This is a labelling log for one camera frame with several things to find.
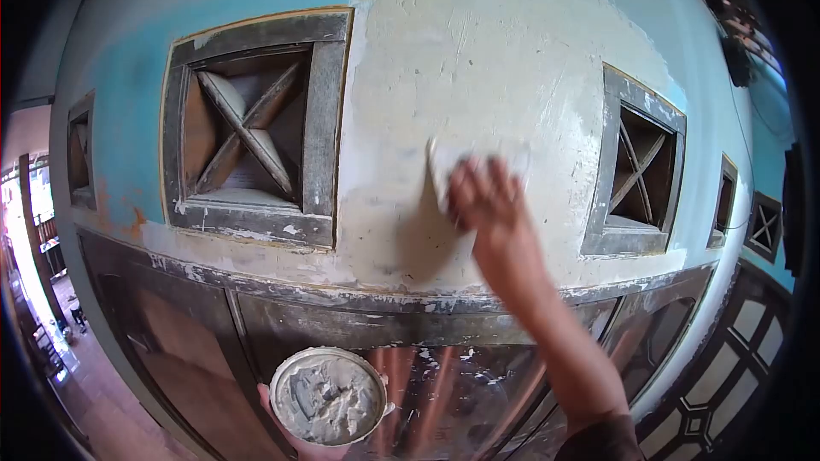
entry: wooden beam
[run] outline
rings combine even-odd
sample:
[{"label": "wooden beam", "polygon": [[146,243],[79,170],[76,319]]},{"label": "wooden beam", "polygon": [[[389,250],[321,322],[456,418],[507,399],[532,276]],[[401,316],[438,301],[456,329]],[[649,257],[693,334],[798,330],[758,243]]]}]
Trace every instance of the wooden beam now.
[{"label": "wooden beam", "polygon": [[31,211],[31,181],[29,180],[29,154],[20,156],[20,197],[23,200],[23,221],[26,222],[26,233],[29,235],[29,247],[31,248],[31,258],[35,260],[37,275],[40,278],[40,285],[43,293],[46,294],[48,307],[54,314],[54,319],[65,327],[68,324],[66,315],[62,312],[60,302],[54,294],[54,287],[51,284],[51,270],[48,268],[46,256],[40,253],[39,235],[35,226],[34,213]]}]

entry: rust stain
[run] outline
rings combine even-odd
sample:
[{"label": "rust stain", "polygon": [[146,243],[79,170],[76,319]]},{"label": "rust stain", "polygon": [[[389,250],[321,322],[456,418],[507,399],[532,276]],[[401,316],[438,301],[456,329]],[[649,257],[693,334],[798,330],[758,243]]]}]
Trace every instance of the rust stain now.
[{"label": "rust stain", "polygon": [[105,177],[99,176],[94,185],[94,192],[97,195],[97,216],[99,217],[100,229],[106,233],[111,233],[111,209],[108,201],[111,195],[108,194]]},{"label": "rust stain", "polygon": [[129,235],[135,241],[140,240],[139,234],[139,227],[145,224],[145,216],[143,216],[142,210],[138,209],[137,207],[132,207],[134,209],[134,222],[131,223],[130,228],[123,228],[122,232]]}]

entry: glass pane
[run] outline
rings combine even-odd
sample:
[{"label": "glass pane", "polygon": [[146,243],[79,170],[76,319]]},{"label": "glass pane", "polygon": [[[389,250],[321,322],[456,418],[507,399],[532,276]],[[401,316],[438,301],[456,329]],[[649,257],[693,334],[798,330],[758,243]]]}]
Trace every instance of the glass pane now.
[{"label": "glass pane", "polygon": [[632,401],[661,366],[684,330],[692,300],[673,301],[651,315],[636,318],[610,354]]},{"label": "glass pane", "polygon": [[461,459],[497,445],[543,390],[533,345],[359,351],[396,410],[345,459]]},{"label": "glass pane", "polygon": [[206,442],[231,461],[283,458],[236,383],[213,332],[143,288],[114,294],[118,323],[143,365]]}]

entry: wooden frame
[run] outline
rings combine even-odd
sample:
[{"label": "wooden frame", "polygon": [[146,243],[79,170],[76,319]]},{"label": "wooden frame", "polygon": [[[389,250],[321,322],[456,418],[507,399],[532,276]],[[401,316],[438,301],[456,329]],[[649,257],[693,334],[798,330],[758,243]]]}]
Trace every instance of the wooden frame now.
[{"label": "wooden frame", "polygon": [[[723,247],[726,243],[726,231],[732,223],[732,210],[735,205],[735,190],[737,189],[737,167],[732,163],[732,160],[726,154],[721,158],[721,178],[717,185],[717,201],[715,203],[715,215],[712,220],[712,231],[709,233],[709,241],[706,244],[706,249]],[[718,222],[718,215],[720,213],[721,202],[728,201],[728,214],[726,215],[723,224]]]},{"label": "wooden frame", "polygon": [[[71,205],[75,207],[82,207],[89,210],[97,210],[97,197],[94,192],[94,165],[92,162],[92,132],[94,131],[94,91],[90,91],[80,101],[74,104],[68,111],[68,135],[67,135],[67,167],[68,167],[68,189],[70,192]],[[86,124],[86,138],[85,138],[85,170],[88,172],[88,185],[82,187],[75,187],[73,178],[74,172],[82,171],[83,169],[75,167],[73,164],[71,154],[76,149],[82,149],[82,146],[73,146],[74,129],[78,123]]]},{"label": "wooden frame", "polygon": [[[671,184],[660,228],[619,224],[610,220],[612,187],[618,159],[621,107],[674,138]],[[581,255],[657,254],[666,252],[683,174],[686,117],[664,99],[607,64],[603,67],[603,138],[598,183],[589,210]],[[636,181],[641,180],[641,172]]]},{"label": "wooden frame", "polygon": [[[206,35],[192,36],[171,48],[162,133],[165,206],[171,225],[258,241],[334,246],[339,123],[352,22],[351,8],[291,12],[220,27],[211,31],[201,45],[199,40]],[[210,64],[304,50],[311,50],[311,58],[301,188],[292,189],[300,191],[299,202],[260,204],[251,200],[208,199],[191,193],[182,164],[185,105],[194,72]],[[250,125],[244,125],[242,120],[229,123],[246,146],[253,144],[252,136],[244,135]],[[253,152],[258,159],[263,157],[262,150],[259,151]],[[281,174],[281,167],[271,163],[268,168],[264,162],[271,161],[265,160],[262,165],[272,174]]]},{"label": "wooden frame", "polygon": [[[783,234],[782,210],[783,205],[779,201],[771,196],[764,195],[759,190],[754,191],[752,213],[749,217],[749,227],[746,230],[744,245],[770,263],[774,263],[777,258],[777,250],[780,249],[780,238]],[[758,217],[763,218],[764,226],[762,228],[756,226]],[[766,236],[771,248],[757,241],[757,238],[762,235]]]}]

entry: wall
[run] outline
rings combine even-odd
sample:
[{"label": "wall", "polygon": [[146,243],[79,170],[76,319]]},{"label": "wall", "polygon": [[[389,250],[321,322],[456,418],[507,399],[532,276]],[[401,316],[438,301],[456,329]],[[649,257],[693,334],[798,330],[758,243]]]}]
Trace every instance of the wall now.
[{"label": "wall", "polygon": [[[166,226],[159,107],[171,42],[242,18],[340,4],[353,5],[356,14],[336,250],[305,253]],[[102,318],[82,271],[76,225],[191,263],[284,281],[484,295],[489,289],[470,261],[470,239],[457,238],[436,212],[424,148],[434,135],[452,142],[505,137],[531,144],[528,199],[546,263],[565,292],[724,255],[701,305],[703,319],[692,326],[700,335],[742,242],[741,230],[733,230],[723,251],[704,250],[722,151],[739,169],[737,210],[748,209],[750,189],[739,129],[741,121],[750,128],[747,100],[731,87],[715,29],[701,0],[87,0],[62,60],[51,144],[52,158],[65,158],[68,108],[95,89],[98,213],[70,207],[64,169],[58,174],[53,164],[57,218],[78,296],[97,332]],[[663,255],[578,254],[600,153],[603,62],[687,115],[678,216]],[[124,378],[139,387],[109,335],[97,333]],[[685,359],[694,352],[680,351]],[[135,391],[148,398],[144,389]]]},{"label": "wall", "polygon": [[3,169],[13,167],[23,154],[47,153],[50,122],[50,105],[14,111],[9,116],[6,137],[3,139]]},{"label": "wall", "polygon": [[29,58],[17,83],[15,106],[39,101],[45,103],[47,97],[54,95],[62,51],[81,1],[54,1],[30,48]]},{"label": "wall", "polygon": [[[749,101],[752,107],[754,188],[782,203],[784,152],[794,142],[789,98],[783,77],[757,57],[753,57],[753,61],[755,78],[749,86]],[[792,291],[794,277],[784,267],[782,239],[774,263],[746,246],[743,246],[741,256],[763,269],[786,290]]]}]

